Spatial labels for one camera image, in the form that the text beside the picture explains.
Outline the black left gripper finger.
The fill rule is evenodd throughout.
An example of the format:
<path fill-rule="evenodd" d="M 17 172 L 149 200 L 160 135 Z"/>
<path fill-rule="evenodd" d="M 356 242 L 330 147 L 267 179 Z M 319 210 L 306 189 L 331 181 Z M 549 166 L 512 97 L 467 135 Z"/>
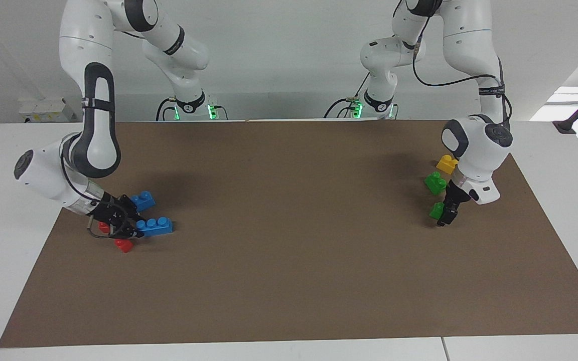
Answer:
<path fill-rule="evenodd" d="M 451 224 L 458 215 L 458 203 L 437 203 L 437 225 L 443 227 Z"/>

